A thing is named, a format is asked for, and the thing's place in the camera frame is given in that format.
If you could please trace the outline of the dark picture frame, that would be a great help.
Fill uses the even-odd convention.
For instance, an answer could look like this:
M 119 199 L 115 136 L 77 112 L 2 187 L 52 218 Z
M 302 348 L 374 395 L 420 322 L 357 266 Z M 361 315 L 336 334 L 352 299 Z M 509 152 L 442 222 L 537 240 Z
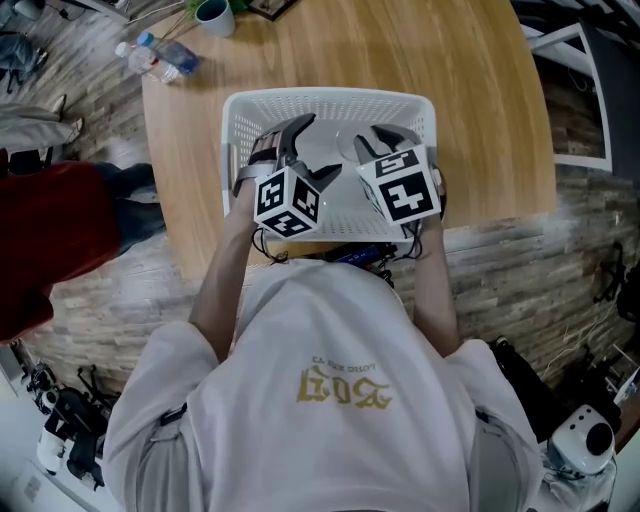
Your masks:
M 247 9 L 274 22 L 299 0 L 247 0 Z

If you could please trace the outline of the person's white shirt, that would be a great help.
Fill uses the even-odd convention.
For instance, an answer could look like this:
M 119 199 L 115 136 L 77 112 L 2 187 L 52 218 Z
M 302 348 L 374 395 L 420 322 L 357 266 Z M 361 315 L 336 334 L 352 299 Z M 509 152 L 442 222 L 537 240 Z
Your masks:
M 156 330 L 102 467 L 130 512 L 525 512 L 543 477 L 484 341 L 441 356 L 382 279 L 310 260 L 250 287 L 225 361 Z

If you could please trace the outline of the person's right forearm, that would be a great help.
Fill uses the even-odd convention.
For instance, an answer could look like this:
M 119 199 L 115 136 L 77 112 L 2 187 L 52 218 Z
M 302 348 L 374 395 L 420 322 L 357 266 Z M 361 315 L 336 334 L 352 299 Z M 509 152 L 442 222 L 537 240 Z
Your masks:
M 437 353 L 445 358 L 462 344 L 451 290 L 443 226 L 438 216 L 421 226 L 421 254 L 415 260 L 414 324 Z

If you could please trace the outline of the artificial flower sprig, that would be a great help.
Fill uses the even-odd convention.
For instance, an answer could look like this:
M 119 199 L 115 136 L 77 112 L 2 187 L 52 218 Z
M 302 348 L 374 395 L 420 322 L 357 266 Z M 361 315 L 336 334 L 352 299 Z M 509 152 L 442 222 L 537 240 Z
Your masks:
M 184 13 L 164 33 L 164 37 L 168 37 L 168 36 L 172 36 L 172 35 L 176 34 L 177 31 L 180 28 L 183 28 L 184 26 L 186 26 L 187 24 L 191 23 L 192 21 L 197 22 L 196 19 L 195 19 L 195 12 L 196 12 L 197 7 L 203 1 L 204 0 L 185 0 Z M 247 9 L 247 5 L 246 5 L 247 0 L 228 0 L 228 1 L 229 1 L 230 5 L 231 5 L 231 9 L 233 11 L 234 18 L 235 18 L 236 15 L 241 14 L 241 13 L 243 13 L 243 12 L 248 10 Z

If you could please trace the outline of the blue electronic device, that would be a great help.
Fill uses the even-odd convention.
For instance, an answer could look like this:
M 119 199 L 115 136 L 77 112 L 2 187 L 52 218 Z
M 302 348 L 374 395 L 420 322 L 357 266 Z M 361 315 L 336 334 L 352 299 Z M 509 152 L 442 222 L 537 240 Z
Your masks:
M 387 242 L 354 242 L 334 248 L 323 254 L 331 263 L 344 263 L 366 267 L 395 255 L 398 247 Z

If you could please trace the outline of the teal mug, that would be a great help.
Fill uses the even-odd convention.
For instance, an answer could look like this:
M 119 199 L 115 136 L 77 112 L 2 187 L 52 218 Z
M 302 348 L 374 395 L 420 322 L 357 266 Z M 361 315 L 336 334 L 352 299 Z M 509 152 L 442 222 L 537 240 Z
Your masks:
M 204 0 L 196 9 L 195 19 L 216 37 L 230 37 L 235 31 L 235 18 L 228 0 Z

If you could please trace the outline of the wooden table with white legs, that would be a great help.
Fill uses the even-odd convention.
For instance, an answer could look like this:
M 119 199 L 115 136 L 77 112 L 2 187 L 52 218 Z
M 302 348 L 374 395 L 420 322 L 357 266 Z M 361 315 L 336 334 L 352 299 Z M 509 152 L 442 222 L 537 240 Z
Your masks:
M 427 98 L 447 227 L 552 211 L 549 117 L 510 0 L 299 0 L 270 22 L 244 13 L 232 36 L 196 22 L 174 36 L 204 60 L 181 83 L 143 85 L 152 164 L 174 258 L 204 275 L 223 224 L 221 128 L 235 93 L 354 88 Z

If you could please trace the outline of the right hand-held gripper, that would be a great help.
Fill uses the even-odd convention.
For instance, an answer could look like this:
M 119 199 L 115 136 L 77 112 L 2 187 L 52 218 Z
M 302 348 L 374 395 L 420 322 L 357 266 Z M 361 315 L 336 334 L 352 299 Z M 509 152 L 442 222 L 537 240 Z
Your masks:
M 372 131 L 356 135 L 353 145 L 356 172 L 374 209 L 392 226 L 439 216 L 440 196 L 420 137 L 392 124 L 373 125 Z M 395 153 L 382 157 L 379 141 Z

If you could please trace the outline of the black stand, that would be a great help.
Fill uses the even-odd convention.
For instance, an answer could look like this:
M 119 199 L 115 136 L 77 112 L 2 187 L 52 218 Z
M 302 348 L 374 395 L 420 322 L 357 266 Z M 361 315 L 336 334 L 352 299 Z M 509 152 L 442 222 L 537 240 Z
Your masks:
M 630 270 L 624 264 L 624 250 L 620 242 L 613 243 L 617 254 L 611 261 L 599 265 L 602 275 L 608 279 L 604 290 L 593 298 L 593 303 L 614 302 L 618 315 L 629 322 L 640 322 L 640 260 Z

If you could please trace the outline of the red label water bottle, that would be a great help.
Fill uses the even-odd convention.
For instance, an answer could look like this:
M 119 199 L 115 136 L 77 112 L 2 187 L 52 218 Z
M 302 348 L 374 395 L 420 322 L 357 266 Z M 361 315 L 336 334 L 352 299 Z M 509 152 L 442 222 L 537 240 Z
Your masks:
M 115 48 L 115 54 L 127 62 L 133 73 L 142 77 L 163 84 L 171 83 L 180 77 L 179 71 L 172 64 L 159 58 L 147 47 L 120 42 Z

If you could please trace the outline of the person's left hand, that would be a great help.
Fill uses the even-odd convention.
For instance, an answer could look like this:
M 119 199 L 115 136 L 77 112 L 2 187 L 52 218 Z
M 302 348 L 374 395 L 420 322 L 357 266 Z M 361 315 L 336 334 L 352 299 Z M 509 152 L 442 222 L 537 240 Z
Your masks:
M 253 175 L 270 175 L 273 172 L 278 159 L 280 138 L 279 131 L 269 131 L 256 139 L 248 163 Z

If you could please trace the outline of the dark table with white legs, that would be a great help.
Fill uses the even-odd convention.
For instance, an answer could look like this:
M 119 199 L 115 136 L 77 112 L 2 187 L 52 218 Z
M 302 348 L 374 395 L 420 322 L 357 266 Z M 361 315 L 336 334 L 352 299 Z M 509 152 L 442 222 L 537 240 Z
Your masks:
M 594 82 L 604 155 L 554 155 L 560 165 L 598 169 L 640 181 L 640 64 L 585 21 L 543 33 L 521 26 L 532 54 L 581 73 Z

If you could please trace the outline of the white plastic basket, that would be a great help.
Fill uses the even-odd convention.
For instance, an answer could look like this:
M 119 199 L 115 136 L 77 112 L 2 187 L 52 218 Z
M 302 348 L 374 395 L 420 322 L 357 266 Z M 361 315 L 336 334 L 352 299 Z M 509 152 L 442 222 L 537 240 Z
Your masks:
M 337 131 L 347 123 L 392 124 L 408 128 L 427 148 L 438 190 L 441 183 L 434 162 L 437 148 L 436 113 L 425 97 L 382 90 L 354 88 L 281 88 L 235 93 L 225 102 L 221 128 L 221 182 L 223 210 L 229 212 L 238 170 L 262 134 L 280 122 L 315 113 L 314 122 L 298 136 L 298 159 L 308 169 L 341 164 L 340 175 L 320 194 L 318 229 L 298 238 L 269 240 L 294 242 L 387 242 L 411 239 L 410 225 L 389 225 L 374 209 L 362 186 L 358 163 L 345 160 L 336 145 Z

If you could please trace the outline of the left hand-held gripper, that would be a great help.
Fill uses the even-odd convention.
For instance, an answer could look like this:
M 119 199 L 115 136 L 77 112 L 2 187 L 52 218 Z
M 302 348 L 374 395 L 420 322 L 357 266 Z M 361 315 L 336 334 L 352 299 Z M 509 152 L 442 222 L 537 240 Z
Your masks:
M 278 135 L 279 140 L 273 172 L 253 175 L 248 168 L 250 153 L 247 163 L 238 170 L 232 188 L 232 203 L 235 203 L 243 183 L 254 183 L 254 222 L 280 239 L 298 238 L 318 229 L 320 194 L 342 171 L 341 164 L 308 169 L 298 159 L 296 140 L 315 118 L 315 113 L 306 113 L 276 125 L 273 134 Z

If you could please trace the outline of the black and white equipment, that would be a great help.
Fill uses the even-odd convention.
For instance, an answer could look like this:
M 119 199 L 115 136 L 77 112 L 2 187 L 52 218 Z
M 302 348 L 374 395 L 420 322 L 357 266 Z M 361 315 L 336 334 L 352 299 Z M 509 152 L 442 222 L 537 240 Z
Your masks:
M 46 416 L 36 447 L 40 464 L 51 475 L 65 468 L 94 490 L 105 486 L 101 465 L 107 423 L 119 396 L 104 393 L 96 378 L 97 367 L 79 368 L 83 391 L 60 386 L 48 365 L 31 371 L 26 386 L 37 409 Z

